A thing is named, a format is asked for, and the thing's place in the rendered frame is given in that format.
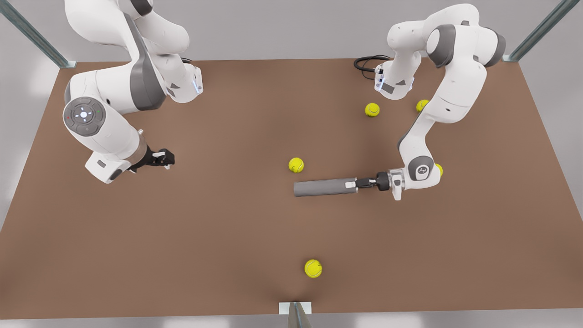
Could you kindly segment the grey tennis tube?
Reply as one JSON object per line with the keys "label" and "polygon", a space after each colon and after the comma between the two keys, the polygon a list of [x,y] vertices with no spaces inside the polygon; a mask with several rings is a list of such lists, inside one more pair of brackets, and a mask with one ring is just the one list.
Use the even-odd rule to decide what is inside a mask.
{"label": "grey tennis tube", "polygon": [[294,183],[293,193],[295,197],[319,196],[319,195],[346,195],[357,193],[357,189],[346,189],[344,183],[355,181],[356,178],[343,178],[332,180],[297,181]]}

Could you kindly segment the silver frame post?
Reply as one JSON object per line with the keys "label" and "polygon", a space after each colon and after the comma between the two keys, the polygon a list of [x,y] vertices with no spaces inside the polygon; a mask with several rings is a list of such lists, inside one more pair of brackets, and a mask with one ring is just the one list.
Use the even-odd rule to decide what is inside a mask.
{"label": "silver frame post", "polygon": [[59,68],[75,68],[8,0],[0,0],[0,13]]}
{"label": "silver frame post", "polygon": [[311,302],[280,302],[279,315],[287,315],[287,328],[312,328],[308,319],[312,314]]}
{"label": "silver frame post", "polygon": [[519,62],[567,13],[569,13],[581,0],[560,0],[552,11],[529,33],[525,39],[508,55],[504,55],[504,62]]}

